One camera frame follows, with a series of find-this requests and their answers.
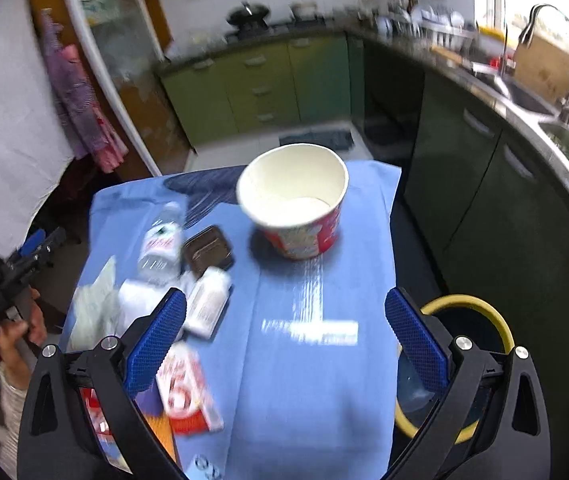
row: countertop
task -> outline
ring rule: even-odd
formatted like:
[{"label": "countertop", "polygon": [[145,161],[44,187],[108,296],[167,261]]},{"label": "countertop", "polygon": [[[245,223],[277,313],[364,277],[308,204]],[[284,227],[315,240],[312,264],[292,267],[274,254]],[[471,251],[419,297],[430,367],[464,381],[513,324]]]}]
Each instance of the countertop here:
[{"label": "countertop", "polygon": [[385,46],[391,54],[403,57],[408,62],[418,63],[427,70],[437,72],[439,75],[445,76],[458,84],[467,92],[474,94],[475,97],[490,107],[527,141],[569,193],[569,160],[539,126],[539,122],[553,121],[553,117],[523,110],[491,87],[476,79],[469,72],[466,72],[458,64],[439,56],[432,52],[428,46],[425,46],[424,43],[411,38],[387,38],[352,23],[331,22],[318,25],[317,27],[282,27],[267,36],[220,45],[195,56],[181,57],[170,62],[164,62],[158,65],[156,73],[162,78],[201,60],[224,56],[225,54],[260,44],[333,34],[347,34]]}]

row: white curtain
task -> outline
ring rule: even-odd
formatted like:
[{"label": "white curtain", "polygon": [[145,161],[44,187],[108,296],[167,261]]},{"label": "white curtain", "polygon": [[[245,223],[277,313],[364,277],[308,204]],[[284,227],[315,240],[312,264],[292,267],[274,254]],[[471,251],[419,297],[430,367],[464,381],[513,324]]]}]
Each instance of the white curtain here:
[{"label": "white curtain", "polygon": [[0,254],[27,229],[72,159],[28,0],[0,0]]}]

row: cutting board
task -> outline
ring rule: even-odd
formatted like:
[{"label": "cutting board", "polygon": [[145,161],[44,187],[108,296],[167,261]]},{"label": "cutting board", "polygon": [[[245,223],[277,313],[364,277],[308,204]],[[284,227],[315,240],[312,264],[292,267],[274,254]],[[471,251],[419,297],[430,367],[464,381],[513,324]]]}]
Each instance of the cutting board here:
[{"label": "cutting board", "polygon": [[446,59],[449,59],[457,64],[462,64],[462,62],[464,61],[460,54],[456,54],[452,50],[444,48],[443,46],[432,45],[431,52],[439,54],[440,56],[445,57]]},{"label": "cutting board", "polygon": [[549,104],[556,104],[569,89],[569,53],[542,38],[533,35],[531,46],[519,45],[513,59],[516,62],[515,79],[534,91]]}]

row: wrist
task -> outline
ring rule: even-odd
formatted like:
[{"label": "wrist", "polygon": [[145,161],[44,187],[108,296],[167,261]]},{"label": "wrist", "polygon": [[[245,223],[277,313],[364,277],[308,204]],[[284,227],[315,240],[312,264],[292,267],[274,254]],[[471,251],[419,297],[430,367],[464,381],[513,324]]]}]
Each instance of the wrist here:
[{"label": "wrist", "polygon": [[0,378],[4,380],[4,383],[6,383],[9,388],[24,393],[29,388],[31,372],[26,364],[9,368],[2,362],[0,363]]}]

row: purple towel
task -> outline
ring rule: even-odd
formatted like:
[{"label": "purple towel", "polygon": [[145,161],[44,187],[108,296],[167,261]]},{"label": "purple towel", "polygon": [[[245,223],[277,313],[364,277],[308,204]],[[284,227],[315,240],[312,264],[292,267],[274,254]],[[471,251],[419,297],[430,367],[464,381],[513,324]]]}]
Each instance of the purple towel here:
[{"label": "purple towel", "polygon": [[56,110],[75,157],[82,158],[102,150],[108,143],[92,108],[96,94],[89,81],[82,78],[73,63],[62,55],[62,45],[58,40],[61,26],[44,11],[42,22],[42,52]]}]

